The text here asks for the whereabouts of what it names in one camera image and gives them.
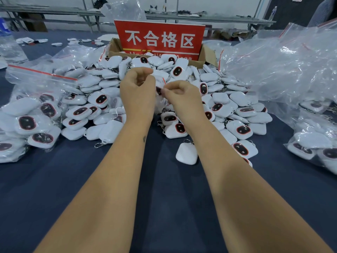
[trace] hand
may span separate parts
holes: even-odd
[[[150,127],[156,102],[156,79],[151,68],[131,69],[121,81],[120,94],[127,121]]]
[[[166,84],[161,93],[173,105],[188,134],[191,134],[193,126],[208,121],[196,86],[184,80],[176,80]]]

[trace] red sign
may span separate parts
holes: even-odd
[[[204,25],[157,22],[115,20],[115,25],[126,53],[176,54],[190,60],[198,60],[205,30]]]

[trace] metal shelf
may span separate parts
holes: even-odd
[[[67,7],[48,7],[48,6],[25,6],[25,5],[0,5],[0,11],[12,12],[15,18],[7,18],[7,20],[16,21],[41,21],[32,19],[22,19],[16,13],[26,12],[26,13],[39,13],[39,14],[50,14],[50,15],[76,15],[84,19],[85,22],[81,21],[67,21],[67,20],[43,20],[44,22],[61,22],[61,23],[79,23],[88,24],[92,31],[92,26],[96,25],[100,31],[99,25],[114,25],[112,22],[100,22],[99,17],[104,15],[100,11],[89,11],[80,8],[67,8]],[[90,16],[95,17],[95,22],[90,21]],[[201,16],[201,17],[186,17],[177,16],[176,13],[159,14],[159,13],[146,13],[146,18],[149,20],[175,20],[175,21],[199,21],[205,23],[243,23],[248,24],[248,30],[251,30],[252,25],[255,28],[263,29],[265,27],[270,27],[276,21],[260,20],[257,18],[249,17],[221,17],[221,16]]]

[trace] forearm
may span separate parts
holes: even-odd
[[[129,252],[147,125],[127,122],[37,252]]]
[[[212,124],[191,134],[230,252],[332,252]]]

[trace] table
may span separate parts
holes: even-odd
[[[53,14],[53,15],[77,15],[82,17],[84,21],[65,21],[65,20],[42,20],[42,22],[61,22],[61,23],[78,23],[78,24],[88,24],[91,32],[92,26],[97,25],[98,31],[100,31],[99,25],[114,25],[111,22],[99,22],[99,17],[103,17],[104,15],[100,11],[90,11],[86,9],[80,8],[72,8],[72,7],[48,7],[48,6],[30,6],[30,5],[9,5],[9,4],[1,4],[0,11],[13,12],[16,21],[28,21],[34,22],[37,20],[33,19],[22,19],[17,16],[17,12],[27,12],[27,13],[38,13],[38,14]],[[96,22],[90,21],[90,16],[95,17]],[[187,20],[187,21],[200,21],[200,22],[208,22],[208,23],[244,23],[248,24],[248,30],[251,30],[252,25],[256,25],[257,29],[264,29],[265,27],[270,27],[276,21],[269,20],[261,20],[258,18],[251,17],[222,17],[222,16],[201,16],[201,17],[184,17],[178,16],[176,13],[168,12],[167,14],[158,14],[158,13],[146,13],[146,18],[149,20]]]
[[[74,31],[15,33],[16,38],[24,36],[49,39],[23,46],[30,60],[62,49],[52,42],[92,38],[89,32]],[[12,89],[4,75],[1,71],[0,105]],[[200,162],[195,166],[178,162],[175,154],[185,138],[167,139],[156,126],[157,119],[146,141],[130,252],[226,252]],[[259,149],[250,159],[253,168],[337,252],[337,177],[288,152],[282,144],[292,135],[293,130],[273,116],[267,135],[250,138]],[[0,164],[1,252],[34,250],[110,148],[95,149],[95,143],[60,138],[49,153],[33,149],[17,163]]]

